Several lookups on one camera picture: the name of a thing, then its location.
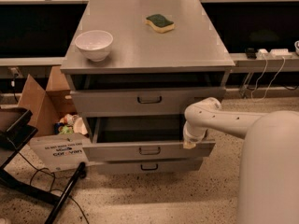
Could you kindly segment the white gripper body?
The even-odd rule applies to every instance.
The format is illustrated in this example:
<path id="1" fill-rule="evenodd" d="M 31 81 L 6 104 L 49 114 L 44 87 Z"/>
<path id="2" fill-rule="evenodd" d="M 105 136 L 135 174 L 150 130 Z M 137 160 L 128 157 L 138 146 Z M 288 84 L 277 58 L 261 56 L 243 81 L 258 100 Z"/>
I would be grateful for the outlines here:
<path id="1" fill-rule="evenodd" d="M 183 140 L 185 144 L 198 144 L 206 136 L 207 128 L 191 125 L 188 121 L 183 127 Z"/>

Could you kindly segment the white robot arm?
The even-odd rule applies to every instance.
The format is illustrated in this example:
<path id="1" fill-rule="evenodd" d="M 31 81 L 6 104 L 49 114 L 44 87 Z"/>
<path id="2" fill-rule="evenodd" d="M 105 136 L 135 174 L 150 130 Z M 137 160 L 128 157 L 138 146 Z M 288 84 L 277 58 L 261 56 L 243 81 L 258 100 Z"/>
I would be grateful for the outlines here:
<path id="1" fill-rule="evenodd" d="M 183 146 L 193 148 L 208 129 L 244 140 L 237 224 L 299 224 L 299 113 L 223 111 L 213 98 L 184 112 Z"/>

